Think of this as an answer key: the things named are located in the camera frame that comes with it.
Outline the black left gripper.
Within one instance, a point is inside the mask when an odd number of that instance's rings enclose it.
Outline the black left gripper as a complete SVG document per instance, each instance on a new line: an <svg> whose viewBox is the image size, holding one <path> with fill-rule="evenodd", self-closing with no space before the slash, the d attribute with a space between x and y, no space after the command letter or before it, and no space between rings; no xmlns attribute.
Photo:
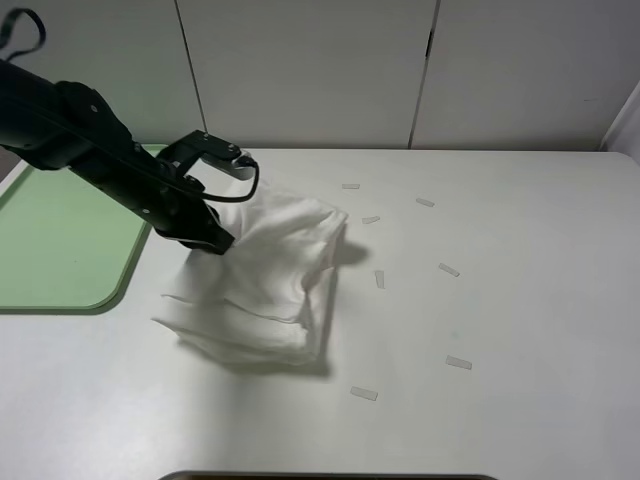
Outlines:
<svg viewBox="0 0 640 480"><path fill-rule="evenodd" d="M224 255L235 237L219 224L219 216L202 198L205 187L187 171L204 152L207 135L196 130L153 156L139 144L129 158L128 208L166 239L189 248Z"/></svg>

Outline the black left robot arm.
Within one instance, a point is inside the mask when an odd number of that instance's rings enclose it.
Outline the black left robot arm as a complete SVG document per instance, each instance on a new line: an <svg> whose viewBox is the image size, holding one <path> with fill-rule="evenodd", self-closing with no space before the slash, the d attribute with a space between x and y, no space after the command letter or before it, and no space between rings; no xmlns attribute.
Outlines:
<svg viewBox="0 0 640 480"><path fill-rule="evenodd" d="M187 174L209 150L200 131L152 155L96 90L4 62L1 145L36 169L70 170L166 239L216 255L234 242L203 184Z"/></svg>

